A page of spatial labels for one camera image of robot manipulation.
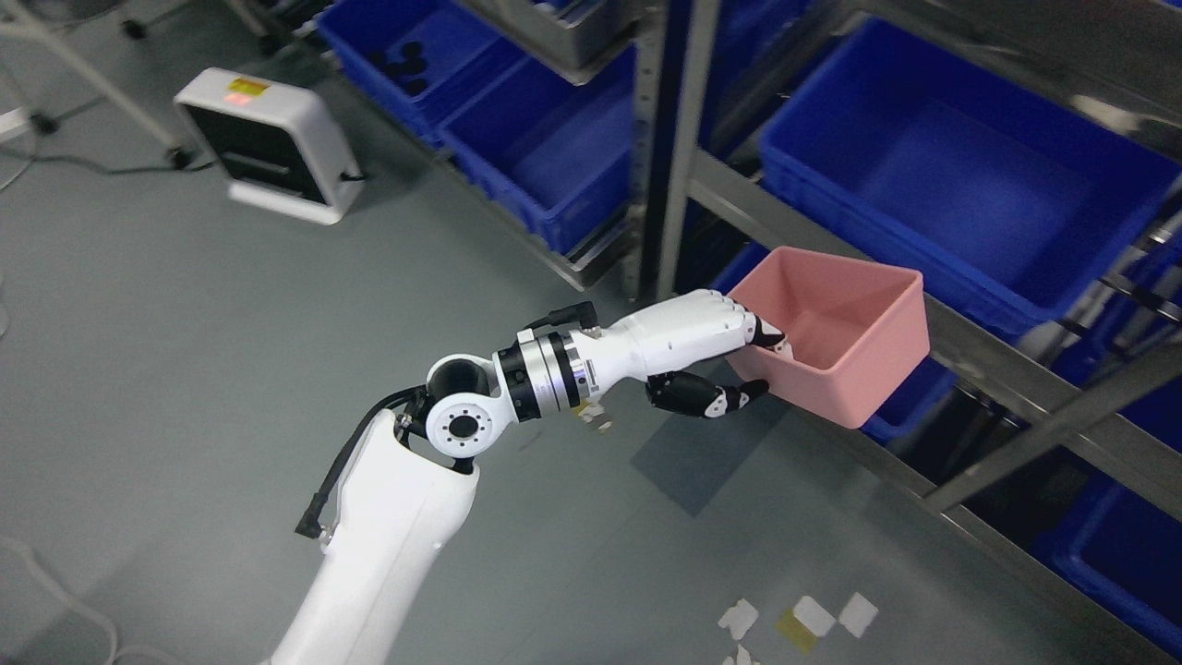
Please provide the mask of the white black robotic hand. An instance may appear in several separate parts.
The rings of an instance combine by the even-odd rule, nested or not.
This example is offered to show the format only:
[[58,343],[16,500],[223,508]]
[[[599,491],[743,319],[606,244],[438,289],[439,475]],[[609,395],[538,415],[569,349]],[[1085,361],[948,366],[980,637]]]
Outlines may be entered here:
[[694,363],[751,345],[792,357],[792,345],[780,328],[730,296],[706,289],[641,308],[598,335],[574,332],[573,341],[592,380],[591,396],[634,379],[645,383],[647,399],[655,408],[702,419],[739,411],[766,395],[769,384],[755,379],[721,386],[688,373]]

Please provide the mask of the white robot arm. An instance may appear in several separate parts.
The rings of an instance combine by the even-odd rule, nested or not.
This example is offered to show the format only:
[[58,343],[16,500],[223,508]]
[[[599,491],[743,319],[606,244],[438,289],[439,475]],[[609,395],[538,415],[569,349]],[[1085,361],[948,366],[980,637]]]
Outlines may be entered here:
[[296,530],[322,566],[271,664],[383,664],[440,549],[476,500],[476,458],[517,422],[649,373],[668,343],[638,315],[611,327],[522,330],[494,356],[439,359],[426,384],[375,405]]

